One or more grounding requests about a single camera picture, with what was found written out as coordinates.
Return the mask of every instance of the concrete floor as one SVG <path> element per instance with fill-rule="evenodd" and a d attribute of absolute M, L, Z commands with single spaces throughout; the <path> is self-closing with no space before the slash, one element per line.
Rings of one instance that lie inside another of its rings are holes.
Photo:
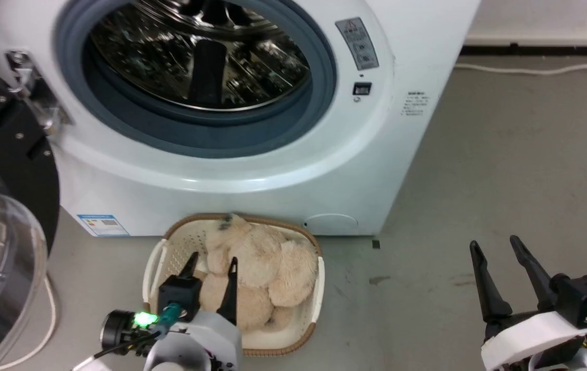
<path fill-rule="evenodd" d="M 577 61 L 479 62 L 552 68 Z M 534 294 L 510 234 L 550 274 L 587 274 L 587 72 L 456 71 L 379 236 L 382 249 L 366 238 L 322 238 L 326 309 L 314 336 L 293 355 L 246 359 L 244 369 L 482 369 L 484 324 L 467 247 L 479 240 L 502 295 L 515 311 L 531 310 Z M 156 241 L 92 238 L 63 213 L 49 268 L 59 327 L 15 371 L 69 369 L 98 351 L 105 314 L 140 309 L 142 271 Z M 47 323 L 42 294 L 8 359 L 38 343 Z M 133 356 L 106 361 L 115 371 L 143 365 Z"/>

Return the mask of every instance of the front-loading washing machine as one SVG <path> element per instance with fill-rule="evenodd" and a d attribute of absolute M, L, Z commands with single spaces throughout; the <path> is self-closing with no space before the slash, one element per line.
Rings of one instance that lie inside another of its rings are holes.
<path fill-rule="evenodd" d="M 0 125 L 37 116 L 92 235 L 227 211 L 378 234 L 478 4 L 0 0 Z"/>

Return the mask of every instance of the power cord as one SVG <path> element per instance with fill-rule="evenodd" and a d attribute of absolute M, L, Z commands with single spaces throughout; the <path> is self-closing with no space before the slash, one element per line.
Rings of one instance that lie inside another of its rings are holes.
<path fill-rule="evenodd" d="M 143 343 L 145 341 L 149 341 L 149 340 L 158 338 L 159 335 L 161 335 L 160 331 L 156 331 L 155 333 L 150 333 L 149 335 L 140 336 L 139 338 L 135 338 L 131 341 L 127 341 L 126 343 L 121 343 L 121 344 L 117 345 L 116 347 L 102 350 L 101 352 L 96 353 L 92 357 L 85 359 L 85 361 L 82 361 L 81 363 L 77 364 L 77 366 L 72 368 L 71 371 L 79 371 L 79 369 L 83 369 L 86 365 L 90 364 L 91 362 L 94 362 L 97 359 L 100 359 L 100 357 L 108 355 L 108 354 L 115 352 L 116 350 L 119 350 L 122 348 L 128 348 L 133 345 L 137 345 L 137 344 Z"/>
<path fill-rule="evenodd" d="M 456 63 L 454 68 L 457 70 L 475 70 L 491 73 L 505 73 L 509 75 L 535 75 L 535 76 L 552 76 L 561 75 L 562 73 L 587 70 L 587 63 L 581 65 L 565 66 L 557 70 L 527 70 L 524 68 L 492 68 L 491 66 L 473 65 L 470 63 Z"/>
<path fill-rule="evenodd" d="M 51 338 L 53 336 L 53 332 L 55 332 L 55 326 L 57 324 L 57 305 L 55 305 L 55 294 L 53 292 L 53 285 L 51 285 L 51 280 L 48 278 L 48 275 L 46 275 L 44 277 L 44 284 L 46 286 L 46 292 L 48 293 L 48 301 L 51 304 L 51 325 L 50 325 L 50 327 L 48 327 L 48 331 L 46 332 L 46 336 L 44 336 L 41 343 L 39 343 L 39 345 L 37 345 L 37 347 L 34 348 L 32 350 L 32 352 L 27 353 L 26 355 L 20 357 L 16 361 L 12 361 L 12 362 L 0 365 L 0 371 L 17 366 L 17 365 L 22 364 L 23 362 L 31 359 L 37 353 L 39 353 L 43 349 L 43 347 L 46 346 L 46 343 L 48 343 L 48 341 L 51 340 Z"/>

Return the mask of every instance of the teddy bear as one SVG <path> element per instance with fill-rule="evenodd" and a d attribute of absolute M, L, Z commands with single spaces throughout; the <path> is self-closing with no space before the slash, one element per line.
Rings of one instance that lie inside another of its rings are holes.
<path fill-rule="evenodd" d="M 293 307 L 314 288 L 316 249 L 307 240 L 288 240 L 267 225 L 252 225 L 236 214 L 216 222 L 206 234 L 207 266 L 199 302 L 215 311 L 227 287 L 229 261 L 238 269 L 237 327 L 241 331 L 280 331 L 291 321 Z"/>

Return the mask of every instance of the teal connector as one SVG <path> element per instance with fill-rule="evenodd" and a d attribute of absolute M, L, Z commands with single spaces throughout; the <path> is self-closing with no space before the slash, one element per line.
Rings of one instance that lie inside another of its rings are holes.
<path fill-rule="evenodd" d="M 181 306 L 177 303 L 171 303 L 165 310 L 163 310 L 163 314 L 159 316 L 158 322 L 151 330 L 152 333 L 160 333 L 156 338 L 157 340 L 161 340 L 167 335 L 169 329 L 178 322 L 181 312 L 183 312 L 183 309 L 181 309 Z"/>

